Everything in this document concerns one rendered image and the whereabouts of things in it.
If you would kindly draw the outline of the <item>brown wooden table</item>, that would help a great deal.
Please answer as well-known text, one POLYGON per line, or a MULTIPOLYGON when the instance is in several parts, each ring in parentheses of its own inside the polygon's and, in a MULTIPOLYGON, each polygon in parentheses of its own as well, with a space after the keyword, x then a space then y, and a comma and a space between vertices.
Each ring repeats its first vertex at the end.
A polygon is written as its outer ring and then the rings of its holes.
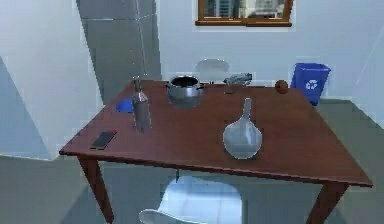
POLYGON ((137 133, 133 116, 109 103, 60 151, 78 158, 107 222, 114 215, 102 161, 319 184, 306 224, 323 224, 348 187, 372 184, 297 89, 280 94, 272 87, 231 91, 206 85, 197 107, 180 110, 169 104, 164 82, 142 85, 150 102, 148 131, 137 133), (254 158, 236 160, 224 149, 223 131, 240 117, 245 98, 252 100, 251 119, 262 132, 262 147, 254 158), (104 150, 91 149, 101 132, 111 130, 117 134, 104 150))

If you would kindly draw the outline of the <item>silver cooking pot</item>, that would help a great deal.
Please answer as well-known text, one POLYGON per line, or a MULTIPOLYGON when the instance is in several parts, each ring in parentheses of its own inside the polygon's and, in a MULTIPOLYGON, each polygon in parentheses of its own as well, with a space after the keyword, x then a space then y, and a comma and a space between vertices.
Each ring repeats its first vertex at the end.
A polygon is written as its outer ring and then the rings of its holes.
POLYGON ((168 101, 177 107, 196 107, 200 103, 204 85, 191 75, 175 76, 165 84, 168 101))

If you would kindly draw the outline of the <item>white chair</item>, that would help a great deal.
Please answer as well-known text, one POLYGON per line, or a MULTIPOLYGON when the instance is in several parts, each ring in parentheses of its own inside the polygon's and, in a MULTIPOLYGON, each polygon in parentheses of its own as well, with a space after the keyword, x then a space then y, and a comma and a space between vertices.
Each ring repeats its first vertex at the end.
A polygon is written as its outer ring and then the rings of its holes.
POLYGON ((139 213, 142 224, 243 224, 243 203, 232 185, 182 176, 166 187, 157 209, 139 213))
POLYGON ((229 64, 222 59, 202 59, 195 66, 195 72, 202 82, 222 82, 229 71, 229 64))

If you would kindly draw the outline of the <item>clear glass bottle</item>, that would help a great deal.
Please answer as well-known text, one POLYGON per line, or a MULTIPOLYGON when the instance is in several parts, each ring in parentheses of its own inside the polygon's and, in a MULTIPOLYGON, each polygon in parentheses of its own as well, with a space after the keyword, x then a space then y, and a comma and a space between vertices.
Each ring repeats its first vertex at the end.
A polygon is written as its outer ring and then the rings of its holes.
POLYGON ((133 84, 134 92, 132 106, 135 116, 135 127, 137 132, 144 133, 151 128, 149 101, 148 97, 143 92, 139 76, 136 76, 133 79, 133 84))

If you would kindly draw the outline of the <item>grey round vase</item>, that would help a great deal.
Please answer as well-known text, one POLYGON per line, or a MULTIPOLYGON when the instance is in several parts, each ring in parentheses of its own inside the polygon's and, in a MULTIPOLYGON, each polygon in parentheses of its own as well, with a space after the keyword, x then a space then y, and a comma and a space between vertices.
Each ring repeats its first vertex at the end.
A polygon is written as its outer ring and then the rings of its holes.
POLYGON ((252 100, 246 98, 240 118, 223 131, 225 150, 240 160, 252 158, 262 146, 262 133, 250 119, 251 103, 252 100))

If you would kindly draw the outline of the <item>grey crumpled object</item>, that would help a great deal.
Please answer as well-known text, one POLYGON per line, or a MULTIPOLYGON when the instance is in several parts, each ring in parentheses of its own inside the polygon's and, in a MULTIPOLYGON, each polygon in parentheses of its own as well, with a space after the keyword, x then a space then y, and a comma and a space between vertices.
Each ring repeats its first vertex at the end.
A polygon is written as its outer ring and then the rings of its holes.
POLYGON ((224 83, 228 85, 248 85, 252 81, 251 73, 233 74, 224 79, 224 83))

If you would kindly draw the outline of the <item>blue bowl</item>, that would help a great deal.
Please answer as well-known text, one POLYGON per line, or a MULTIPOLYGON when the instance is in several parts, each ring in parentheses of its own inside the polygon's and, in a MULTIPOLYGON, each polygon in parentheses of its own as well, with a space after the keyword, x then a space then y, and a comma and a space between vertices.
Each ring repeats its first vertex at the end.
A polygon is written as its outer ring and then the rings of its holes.
POLYGON ((118 112, 132 113, 133 112, 132 99, 131 98, 122 99, 116 105, 116 110, 118 112))

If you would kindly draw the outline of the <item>black smartphone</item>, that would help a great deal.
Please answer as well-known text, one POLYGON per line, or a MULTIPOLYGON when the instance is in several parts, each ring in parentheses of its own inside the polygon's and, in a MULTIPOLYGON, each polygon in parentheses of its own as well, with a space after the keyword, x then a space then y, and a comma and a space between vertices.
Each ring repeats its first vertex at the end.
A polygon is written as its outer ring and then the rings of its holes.
POLYGON ((91 149, 104 150, 116 134, 116 130, 101 132, 97 139, 92 143, 91 149))

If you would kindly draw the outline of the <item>brown round ball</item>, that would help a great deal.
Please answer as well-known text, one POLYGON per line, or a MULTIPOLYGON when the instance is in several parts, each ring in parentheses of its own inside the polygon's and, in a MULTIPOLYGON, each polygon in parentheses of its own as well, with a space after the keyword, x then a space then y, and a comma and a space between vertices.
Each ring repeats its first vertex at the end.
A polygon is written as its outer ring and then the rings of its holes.
POLYGON ((275 83, 275 90, 280 94, 286 94, 288 92, 288 84, 284 80, 278 80, 275 83))

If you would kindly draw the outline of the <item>grey fridge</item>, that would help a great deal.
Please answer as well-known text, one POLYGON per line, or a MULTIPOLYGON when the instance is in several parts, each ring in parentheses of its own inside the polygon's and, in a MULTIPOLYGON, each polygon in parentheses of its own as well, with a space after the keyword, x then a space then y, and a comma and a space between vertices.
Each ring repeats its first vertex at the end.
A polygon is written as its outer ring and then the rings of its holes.
POLYGON ((76 0, 105 104, 133 77, 160 80, 155 0, 76 0))

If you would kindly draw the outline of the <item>wooden framed window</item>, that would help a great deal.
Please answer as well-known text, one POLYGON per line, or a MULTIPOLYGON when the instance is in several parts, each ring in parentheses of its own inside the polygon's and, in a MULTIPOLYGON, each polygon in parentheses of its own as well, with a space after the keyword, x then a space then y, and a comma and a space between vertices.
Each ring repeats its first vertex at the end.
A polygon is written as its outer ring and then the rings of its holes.
POLYGON ((294 0, 198 0, 196 26, 291 27, 294 0))

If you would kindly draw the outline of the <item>blue recycling bin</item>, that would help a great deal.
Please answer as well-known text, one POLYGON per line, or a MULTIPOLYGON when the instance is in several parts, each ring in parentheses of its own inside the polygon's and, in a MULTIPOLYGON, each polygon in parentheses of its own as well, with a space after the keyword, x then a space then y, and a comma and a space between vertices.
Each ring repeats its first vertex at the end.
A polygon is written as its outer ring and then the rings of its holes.
POLYGON ((319 63, 296 63, 291 88, 299 89, 307 100, 316 106, 331 69, 319 63))

